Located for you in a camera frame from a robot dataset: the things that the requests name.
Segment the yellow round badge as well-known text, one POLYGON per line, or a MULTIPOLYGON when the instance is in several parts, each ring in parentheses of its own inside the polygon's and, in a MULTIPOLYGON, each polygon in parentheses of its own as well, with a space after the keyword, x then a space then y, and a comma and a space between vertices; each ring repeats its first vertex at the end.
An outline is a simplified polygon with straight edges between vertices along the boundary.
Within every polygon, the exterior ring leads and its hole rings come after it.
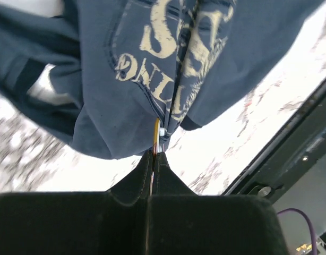
POLYGON ((160 137, 165 135, 165 129, 161 127, 161 121, 159 118, 155 121, 155 131, 153 137, 153 146, 152 146, 152 174, 151 174, 151 183, 150 183, 150 195, 153 191, 153 183, 155 180, 155 160, 158 153, 161 153, 164 147, 160 144, 160 137))

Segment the blue printed tank top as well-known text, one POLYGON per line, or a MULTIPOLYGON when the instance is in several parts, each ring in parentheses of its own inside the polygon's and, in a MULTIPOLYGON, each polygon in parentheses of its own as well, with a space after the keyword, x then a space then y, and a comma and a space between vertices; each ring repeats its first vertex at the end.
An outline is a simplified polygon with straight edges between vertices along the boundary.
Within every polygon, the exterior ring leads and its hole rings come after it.
POLYGON ((207 125, 284 57, 320 1, 65 1, 51 18, 0 4, 0 93, 73 149, 139 155, 207 125))

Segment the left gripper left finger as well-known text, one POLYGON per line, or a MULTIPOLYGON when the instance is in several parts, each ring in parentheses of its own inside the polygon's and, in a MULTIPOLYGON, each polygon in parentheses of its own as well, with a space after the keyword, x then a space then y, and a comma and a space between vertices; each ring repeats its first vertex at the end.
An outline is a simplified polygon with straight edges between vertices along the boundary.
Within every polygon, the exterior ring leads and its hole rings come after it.
POLYGON ((112 186, 107 193, 122 206, 130 207, 140 199, 146 200, 150 192, 153 167, 152 151, 146 151, 134 170, 112 186))

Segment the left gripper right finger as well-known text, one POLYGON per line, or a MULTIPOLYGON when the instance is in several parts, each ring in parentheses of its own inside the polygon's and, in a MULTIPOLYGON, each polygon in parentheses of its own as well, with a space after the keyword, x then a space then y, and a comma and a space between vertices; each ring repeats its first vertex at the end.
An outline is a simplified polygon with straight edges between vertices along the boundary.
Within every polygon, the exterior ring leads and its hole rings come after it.
POLYGON ((152 194, 196 196, 170 168, 166 154, 160 152, 155 156, 153 163, 152 194))

